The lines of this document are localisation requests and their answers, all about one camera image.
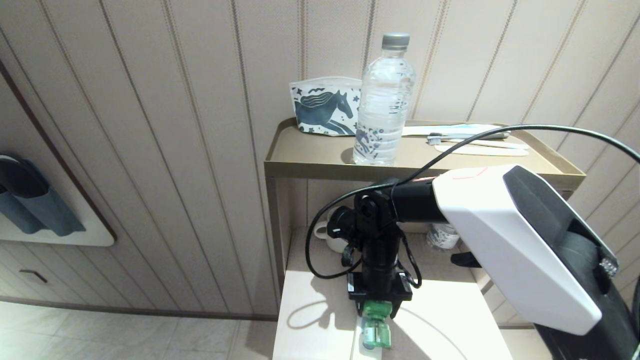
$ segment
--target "white mug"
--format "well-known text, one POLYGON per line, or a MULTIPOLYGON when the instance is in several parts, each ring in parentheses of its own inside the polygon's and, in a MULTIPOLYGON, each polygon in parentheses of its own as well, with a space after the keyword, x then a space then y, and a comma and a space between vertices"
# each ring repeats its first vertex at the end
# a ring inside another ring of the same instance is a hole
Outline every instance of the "white mug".
MULTIPOLYGON (((337 207, 329 209, 329 211, 327 211, 327 219, 331 219, 331 215, 333 215, 333 212, 336 209, 337 207)), ((316 236, 316 238, 325 239, 327 246, 329 246, 329 249, 342 254, 342 251, 344 250, 344 247, 347 246, 348 241, 342 238, 334 239, 329 236, 326 230, 327 223, 328 222, 326 220, 318 221, 318 223, 314 227, 314 235, 316 236)))

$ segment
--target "gray bottle cap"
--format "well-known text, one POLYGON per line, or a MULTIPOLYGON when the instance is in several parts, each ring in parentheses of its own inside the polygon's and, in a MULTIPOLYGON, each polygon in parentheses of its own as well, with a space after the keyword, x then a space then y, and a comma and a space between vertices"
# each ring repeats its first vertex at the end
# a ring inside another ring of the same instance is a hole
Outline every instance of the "gray bottle cap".
POLYGON ((385 33, 382 36, 383 50, 405 51, 409 46, 409 34, 407 33, 385 33))

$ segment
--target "tile floor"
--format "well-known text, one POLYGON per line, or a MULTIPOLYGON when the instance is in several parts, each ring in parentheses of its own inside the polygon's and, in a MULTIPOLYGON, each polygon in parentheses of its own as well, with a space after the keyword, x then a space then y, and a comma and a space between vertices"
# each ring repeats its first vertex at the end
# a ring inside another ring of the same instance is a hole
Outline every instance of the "tile floor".
POLYGON ((0 360, 271 359, 276 325, 0 302, 0 360))

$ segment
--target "horse print pouch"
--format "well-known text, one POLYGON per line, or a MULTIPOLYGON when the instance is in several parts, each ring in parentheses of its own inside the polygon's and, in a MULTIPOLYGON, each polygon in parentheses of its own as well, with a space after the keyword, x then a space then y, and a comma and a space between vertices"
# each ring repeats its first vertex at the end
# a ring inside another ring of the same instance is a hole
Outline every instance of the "horse print pouch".
POLYGON ((353 136, 362 81, 340 76, 289 83, 298 128, 305 133, 353 136))

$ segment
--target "beige shelf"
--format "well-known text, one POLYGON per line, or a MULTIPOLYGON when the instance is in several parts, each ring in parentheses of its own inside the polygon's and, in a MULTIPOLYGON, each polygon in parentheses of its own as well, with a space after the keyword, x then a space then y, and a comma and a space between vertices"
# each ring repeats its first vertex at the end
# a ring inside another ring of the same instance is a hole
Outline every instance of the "beige shelf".
MULTIPOLYGON (((468 268, 433 250, 419 234, 407 236, 423 283, 388 320, 392 348, 366 352, 356 332, 355 303, 345 277, 314 277, 305 262, 305 228, 292 234, 273 359, 510 360, 509 350, 468 268)), ((343 270, 340 254, 312 238, 312 262, 322 274, 343 270)), ((408 263, 404 251, 400 260, 408 263)))
MULTIPOLYGON (((409 121, 408 126, 447 124, 409 121)), ((437 163, 425 176, 435 176, 452 168, 494 166, 517 163, 539 174, 556 190, 574 191, 585 174, 556 151, 525 131, 514 131, 505 141, 526 143, 529 155, 480 156, 452 154, 437 163)), ((278 127, 264 162, 266 177, 293 177, 353 181, 379 181, 387 177, 404 177, 440 154, 423 136, 406 136, 400 141, 393 167, 358 166, 351 163, 352 136, 330 137, 302 133, 295 119, 278 127)))

